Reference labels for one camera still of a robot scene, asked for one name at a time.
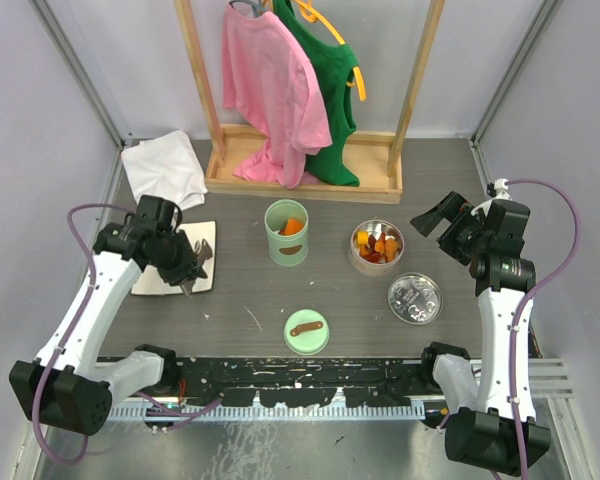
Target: brown strap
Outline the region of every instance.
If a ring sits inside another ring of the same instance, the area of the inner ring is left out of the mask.
[[[324,323],[322,322],[301,323],[300,325],[296,325],[296,328],[291,330],[291,336],[297,337],[301,333],[320,330],[322,327],[324,327]]]

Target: white towel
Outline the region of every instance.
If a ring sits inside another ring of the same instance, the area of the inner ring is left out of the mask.
[[[166,198],[182,210],[204,203],[204,173],[181,130],[126,148],[122,163],[136,203],[142,195]]]

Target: round tin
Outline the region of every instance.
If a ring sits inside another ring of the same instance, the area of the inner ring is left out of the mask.
[[[391,311],[403,322],[426,325],[440,316],[442,292],[440,287],[421,273],[405,273],[389,287]]]

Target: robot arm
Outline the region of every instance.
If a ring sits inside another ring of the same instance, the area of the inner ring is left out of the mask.
[[[513,316],[525,294],[535,285],[535,267],[520,258],[529,209],[514,202],[501,179],[490,185],[493,197],[478,207],[451,192],[411,224],[428,236],[443,220],[451,225],[438,238],[440,248],[463,265],[476,281],[482,317],[482,372],[475,380],[466,350],[432,343],[422,356],[429,382],[440,387],[451,416],[446,426],[445,450],[450,460],[509,475],[520,475],[519,454],[511,402],[518,404],[523,422],[528,462],[532,465],[548,449],[551,433],[535,425],[528,374],[529,317],[527,303],[516,327],[511,351]],[[510,397],[511,359],[515,365],[517,398]]]
[[[44,387],[42,423],[93,435],[113,405],[148,386],[169,391],[177,382],[172,350],[143,345],[110,367],[96,369],[96,361],[122,301],[147,265],[155,266],[165,282],[180,285],[188,294],[197,278],[206,278],[186,234],[177,230],[181,220],[182,213],[173,202],[145,195],[124,224],[110,223],[98,234],[95,289]],[[9,381],[29,420],[42,371],[87,289],[93,288],[90,280],[87,275],[62,323],[35,360],[18,361],[11,370]]]

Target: wooden clothes rack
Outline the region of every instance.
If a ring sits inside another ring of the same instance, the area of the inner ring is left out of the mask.
[[[289,189],[277,183],[248,182],[233,175],[233,170],[240,162],[260,149],[264,136],[250,125],[220,124],[218,121],[190,0],[174,0],[213,145],[205,175],[208,190],[237,195],[400,203],[402,145],[420,91],[444,2],[445,0],[430,0],[396,132],[355,132],[347,140],[343,161],[360,179],[360,186],[319,184],[300,185]]]

